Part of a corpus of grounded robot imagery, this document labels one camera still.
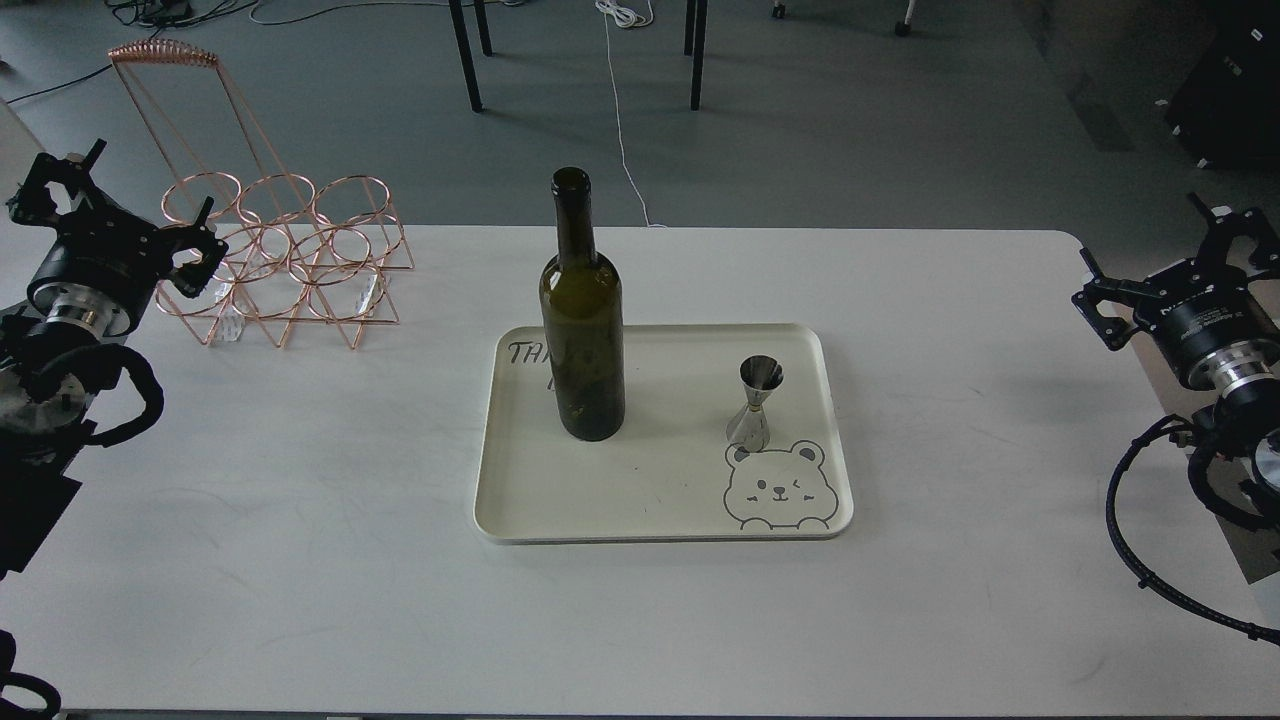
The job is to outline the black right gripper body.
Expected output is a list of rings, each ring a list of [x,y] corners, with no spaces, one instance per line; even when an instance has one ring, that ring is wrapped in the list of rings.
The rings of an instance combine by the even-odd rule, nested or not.
[[[1277,232],[1265,211],[1213,210],[1194,256],[1143,281],[1085,281],[1071,302],[1107,350],[1147,333],[1183,387],[1234,392],[1277,365],[1277,324],[1251,292],[1275,278]]]

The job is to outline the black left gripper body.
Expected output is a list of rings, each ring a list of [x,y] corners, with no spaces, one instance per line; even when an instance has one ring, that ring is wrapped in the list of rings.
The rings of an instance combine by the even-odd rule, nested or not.
[[[49,152],[35,156],[6,209],[13,223],[55,233],[27,286],[27,302],[47,322],[69,320],[99,338],[134,332],[164,281],[198,297],[229,251],[214,231],[137,217],[90,172]]]

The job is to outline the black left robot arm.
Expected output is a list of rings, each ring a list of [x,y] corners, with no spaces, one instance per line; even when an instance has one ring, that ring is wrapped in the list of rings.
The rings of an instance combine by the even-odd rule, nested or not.
[[[12,222],[55,240],[23,300],[3,311],[4,574],[26,570],[78,493],[67,470],[83,448],[159,421],[163,387],[125,340],[163,283],[196,299],[228,252],[209,225],[211,199],[195,222],[160,227],[102,192],[91,170],[105,147],[40,152],[6,201]]]

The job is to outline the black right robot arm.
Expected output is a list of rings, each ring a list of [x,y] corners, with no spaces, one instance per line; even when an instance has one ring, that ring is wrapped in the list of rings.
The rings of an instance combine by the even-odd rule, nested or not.
[[[1252,514],[1212,491],[1204,465],[1217,456],[1254,461],[1277,443],[1277,324],[1251,292],[1251,283],[1277,278],[1277,232],[1258,208],[1217,214],[1196,193],[1187,197],[1206,222],[1196,256],[1129,281],[1107,277],[1082,249],[1089,277],[1071,301],[1108,350],[1144,332],[1181,387],[1216,393],[1194,415],[1190,486],[1220,518],[1247,530],[1272,529],[1277,482],[1247,486],[1258,510]]]

